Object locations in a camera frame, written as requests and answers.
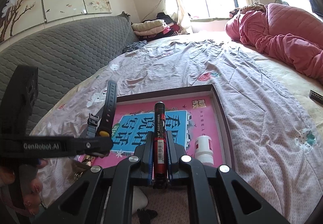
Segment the white bottle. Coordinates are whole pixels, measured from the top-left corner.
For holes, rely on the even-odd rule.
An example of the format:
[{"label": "white bottle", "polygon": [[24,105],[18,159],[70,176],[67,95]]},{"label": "white bottle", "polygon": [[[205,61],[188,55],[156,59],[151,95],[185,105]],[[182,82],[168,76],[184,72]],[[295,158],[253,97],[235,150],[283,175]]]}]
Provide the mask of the white bottle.
[{"label": "white bottle", "polygon": [[204,165],[213,166],[212,139],[209,136],[199,136],[195,140],[195,158]]}]

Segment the gray quilted sofa cover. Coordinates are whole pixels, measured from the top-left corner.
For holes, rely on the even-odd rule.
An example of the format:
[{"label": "gray quilted sofa cover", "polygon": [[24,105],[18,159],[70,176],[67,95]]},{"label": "gray quilted sofa cover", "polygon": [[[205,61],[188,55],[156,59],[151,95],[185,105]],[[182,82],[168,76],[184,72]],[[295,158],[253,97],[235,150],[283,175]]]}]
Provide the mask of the gray quilted sofa cover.
[{"label": "gray quilted sofa cover", "polygon": [[18,64],[37,66],[38,99],[27,133],[73,87],[138,41],[129,15],[59,24],[29,35],[0,53],[0,100]]}]

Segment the hand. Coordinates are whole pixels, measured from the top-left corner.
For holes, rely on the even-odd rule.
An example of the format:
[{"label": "hand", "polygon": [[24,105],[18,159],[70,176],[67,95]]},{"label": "hand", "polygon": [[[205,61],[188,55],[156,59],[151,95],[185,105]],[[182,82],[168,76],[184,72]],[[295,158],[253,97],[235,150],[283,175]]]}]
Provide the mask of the hand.
[{"label": "hand", "polygon": [[[41,164],[37,166],[38,169],[45,167],[48,164],[48,161],[41,160]],[[0,187],[2,185],[9,185],[14,183],[15,175],[12,171],[6,167],[0,166]],[[36,215],[39,212],[39,205],[41,203],[39,193],[43,190],[43,184],[39,178],[33,179],[30,184],[30,189],[32,193],[26,194],[23,196],[25,208],[32,215]]]}]

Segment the folded blanket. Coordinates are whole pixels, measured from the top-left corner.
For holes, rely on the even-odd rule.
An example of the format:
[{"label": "folded blanket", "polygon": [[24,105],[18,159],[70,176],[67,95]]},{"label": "folded blanket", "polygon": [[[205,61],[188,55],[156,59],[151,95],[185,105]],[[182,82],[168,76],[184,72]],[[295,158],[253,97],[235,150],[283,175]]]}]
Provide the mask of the folded blanket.
[{"label": "folded blanket", "polygon": [[166,23],[164,23],[162,26],[158,26],[155,28],[152,28],[150,30],[147,31],[133,31],[135,33],[136,36],[148,36],[148,35],[156,35],[162,31],[165,30],[165,28],[168,27]]},{"label": "folded blanket", "polygon": [[270,3],[266,13],[238,13],[225,31],[233,40],[255,46],[323,84],[323,23],[310,13]]},{"label": "folded blanket", "polygon": [[131,27],[134,31],[141,32],[141,31],[147,31],[147,30],[153,29],[158,26],[163,26],[164,23],[165,23],[164,20],[154,20],[154,21],[146,21],[144,23],[133,23]]}]

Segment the pile of clothes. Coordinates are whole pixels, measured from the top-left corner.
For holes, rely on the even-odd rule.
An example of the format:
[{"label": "pile of clothes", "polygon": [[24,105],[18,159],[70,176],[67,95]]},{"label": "pile of clothes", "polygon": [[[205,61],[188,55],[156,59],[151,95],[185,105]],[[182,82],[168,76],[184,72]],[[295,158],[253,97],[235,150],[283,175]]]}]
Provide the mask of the pile of clothes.
[{"label": "pile of clothes", "polygon": [[141,47],[144,47],[147,44],[147,41],[139,41],[139,42],[134,42],[122,49],[122,53],[129,53],[133,52],[135,50],[140,49]]},{"label": "pile of clothes", "polygon": [[153,41],[164,37],[178,35],[180,27],[170,16],[164,13],[157,14],[156,20],[146,20],[131,25],[140,41]]}]

